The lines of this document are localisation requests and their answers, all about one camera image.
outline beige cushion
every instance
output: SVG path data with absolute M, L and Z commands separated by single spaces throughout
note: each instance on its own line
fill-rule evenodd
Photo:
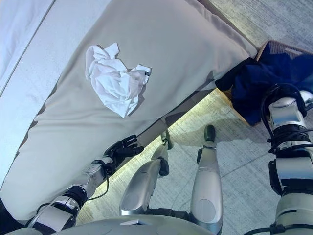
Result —
M 87 48 L 114 42 L 120 48 L 118 58 L 128 68 L 138 63 L 152 68 L 143 102 L 125 119 L 103 106 L 84 75 Z M 17 220 L 31 218 L 40 204 L 62 193 L 112 143 L 140 134 L 205 83 L 208 75 L 221 78 L 255 53 L 227 24 L 186 1 L 113 0 L 36 116 L 38 123 L 29 130 L 2 186 L 4 205 Z

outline crumpled white napkin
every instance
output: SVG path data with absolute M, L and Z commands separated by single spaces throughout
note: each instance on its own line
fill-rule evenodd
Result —
M 148 82 L 151 68 L 137 65 L 128 70 L 120 59 L 117 43 L 102 49 L 90 46 L 86 52 L 86 78 L 102 103 L 122 118 L 138 104 L 138 95 Z

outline navy blue towel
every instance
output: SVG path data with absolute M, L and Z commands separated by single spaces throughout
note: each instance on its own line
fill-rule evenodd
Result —
M 261 120 L 261 101 L 267 89 L 277 83 L 291 83 L 313 93 L 313 55 L 291 58 L 286 53 L 272 54 L 267 44 L 259 61 L 248 58 L 216 81 L 221 91 L 231 88 L 234 109 L 250 125 Z

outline floor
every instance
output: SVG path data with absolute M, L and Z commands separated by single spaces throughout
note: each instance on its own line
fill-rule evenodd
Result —
M 313 51 L 313 2 L 310 0 L 211 0 L 248 38 L 261 46 L 268 39 Z M 306 117 L 313 127 L 312 112 Z M 225 98 L 215 90 L 171 126 L 174 148 L 169 151 L 170 174 L 158 179 L 152 208 L 189 211 L 197 151 L 204 143 L 203 130 L 213 124 L 217 131 L 217 155 L 222 177 L 224 225 L 222 234 L 241 235 L 270 225 L 279 200 L 269 185 L 268 133 L 262 124 L 242 122 Z M 87 202 L 78 223 L 118 215 L 119 202 L 134 172 L 150 159 L 161 143 L 154 140 L 110 178 L 104 197 Z M 103 192 L 103 184 L 97 194 Z

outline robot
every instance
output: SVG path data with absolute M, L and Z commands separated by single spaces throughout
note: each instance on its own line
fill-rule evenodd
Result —
M 262 121 L 269 131 L 270 185 L 281 196 L 275 222 L 267 228 L 245 235 L 270 232 L 277 235 L 313 234 L 313 143 L 304 123 L 313 105 L 313 94 L 299 91 L 290 84 L 277 84 L 266 93 L 262 105 Z M 208 125 L 205 144 L 198 151 L 198 170 L 190 203 L 190 212 L 151 209 L 157 178 L 169 174 L 168 149 L 173 147 L 169 133 L 161 135 L 160 145 L 151 160 L 134 174 L 120 202 L 120 217 L 95 221 L 75 227 L 76 217 L 87 200 L 93 200 L 96 188 L 113 175 L 125 157 L 143 150 L 136 136 L 110 147 L 79 176 L 65 193 L 55 198 L 29 222 L 27 228 L 10 235 L 117 235 L 117 234 L 193 234 L 220 235 L 223 223 L 222 186 L 214 143 L 215 130 Z

